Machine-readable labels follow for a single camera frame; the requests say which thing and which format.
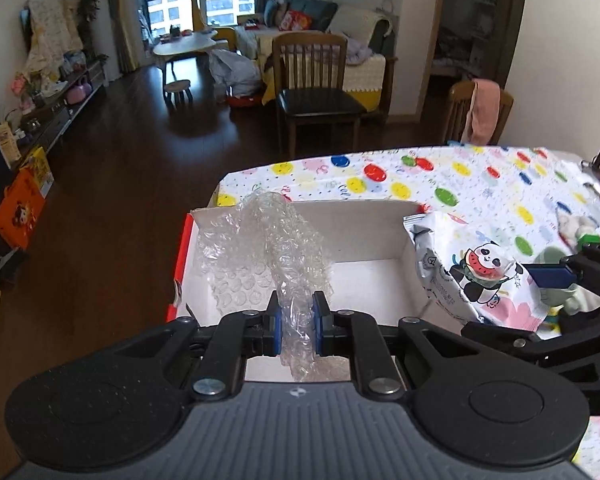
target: red pillow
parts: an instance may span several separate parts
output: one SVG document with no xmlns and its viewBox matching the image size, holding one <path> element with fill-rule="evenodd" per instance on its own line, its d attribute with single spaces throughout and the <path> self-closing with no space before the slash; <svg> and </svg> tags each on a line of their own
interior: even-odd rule
<svg viewBox="0 0 600 480">
<path fill-rule="evenodd" d="M 279 30 L 308 30 L 311 27 L 312 17 L 299 12 L 288 10 L 280 22 Z"/>
</svg>

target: table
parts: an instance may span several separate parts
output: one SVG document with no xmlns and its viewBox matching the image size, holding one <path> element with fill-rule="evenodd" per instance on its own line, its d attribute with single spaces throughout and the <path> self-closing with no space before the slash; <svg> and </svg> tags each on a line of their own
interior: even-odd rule
<svg viewBox="0 0 600 480">
<path fill-rule="evenodd" d="M 548 245 L 571 252 L 558 236 L 556 210 L 589 216 L 600 232 L 600 200 L 581 178 L 544 148 L 405 148 L 230 173 L 218 186 L 215 204 L 234 205 L 257 189 L 290 201 L 411 200 L 469 222 L 478 236 L 510 247 L 528 263 Z M 574 461 L 600 479 L 600 416 L 590 418 Z"/>
<path fill-rule="evenodd" d="M 193 54 L 194 52 L 207 52 L 218 46 L 213 37 L 218 33 L 212 30 L 207 34 L 194 32 L 190 36 L 181 36 L 169 43 L 161 43 L 154 47 L 154 56 L 157 60 L 160 70 L 162 70 L 162 88 L 167 84 L 167 63 L 171 62 L 171 73 L 174 78 L 176 73 L 173 70 L 173 60 L 183 54 Z"/>
</svg>

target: black chair seat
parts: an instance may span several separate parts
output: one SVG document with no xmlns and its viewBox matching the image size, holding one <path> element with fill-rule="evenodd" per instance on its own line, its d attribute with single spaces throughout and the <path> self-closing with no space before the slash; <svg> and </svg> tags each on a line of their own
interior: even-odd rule
<svg viewBox="0 0 600 480">
<path fill-rule="evenodd" d="M 366 112 L 354 97 L 337 88 L 285 88 L 278 95 L 278 103 L 292 118 L 356 116 Z"/>
</svg>

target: panda illustration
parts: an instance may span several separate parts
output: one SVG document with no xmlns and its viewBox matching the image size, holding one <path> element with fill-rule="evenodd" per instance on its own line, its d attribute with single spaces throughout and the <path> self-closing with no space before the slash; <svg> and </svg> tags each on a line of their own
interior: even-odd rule
<svg viewBox="0 0 600 480">
<path fill-rule="evenodd" d="M 500 301 L 498 291 L 503 283 L 516 274 L 522 274 L 522 266 L 511 260 L 494 242 L 469 249 L 459 264 L 449 269 L 465 296 L 472 303 L 495 306 Z"/>
</svg>

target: white table top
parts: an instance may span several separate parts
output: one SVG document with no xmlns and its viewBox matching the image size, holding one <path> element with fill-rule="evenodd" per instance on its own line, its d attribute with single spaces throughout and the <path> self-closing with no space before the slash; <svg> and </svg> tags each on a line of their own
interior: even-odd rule
<svg viewBox="0 0 600 480">
<path fill-rule="evenodd" d="M 161 57 L 173 57 L 188 52 L 199 52 L 216 46 L 213 37 L 218 32 L 213 30 L 208 34 L 194 32 L 190 36 L 183 36 L 169 43 L 161 43 L 155 46 L 154 55 Z"/>
</svg>

